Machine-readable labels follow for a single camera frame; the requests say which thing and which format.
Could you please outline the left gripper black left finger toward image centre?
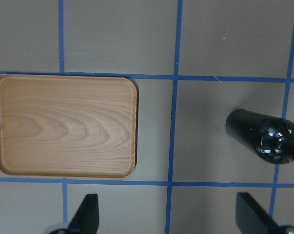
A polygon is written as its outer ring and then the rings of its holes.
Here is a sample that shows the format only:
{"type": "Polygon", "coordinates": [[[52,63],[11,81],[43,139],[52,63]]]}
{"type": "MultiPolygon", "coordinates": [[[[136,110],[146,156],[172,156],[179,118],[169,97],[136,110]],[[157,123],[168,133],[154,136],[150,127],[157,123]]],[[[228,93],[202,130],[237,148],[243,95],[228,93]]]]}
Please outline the left gripper black left finger toward image centre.
{"type": "Polygon", "coordinates": [[[96,234],[98,231],[98,195],[87,194],[67,227],[69,234],[96,234]]]}

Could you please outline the left gripper black right finger toward image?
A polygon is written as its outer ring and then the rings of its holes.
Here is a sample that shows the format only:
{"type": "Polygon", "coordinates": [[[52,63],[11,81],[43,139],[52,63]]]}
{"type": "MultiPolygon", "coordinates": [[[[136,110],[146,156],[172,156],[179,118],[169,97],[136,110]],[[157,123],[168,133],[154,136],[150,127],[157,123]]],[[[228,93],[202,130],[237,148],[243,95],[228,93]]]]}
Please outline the left gripper black right finger toward image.
{"type": "Polygon", "coordinates": [[[236,194],[235,221],[242,234],[283,233],[283,228],[247,192],[236,194]]]}

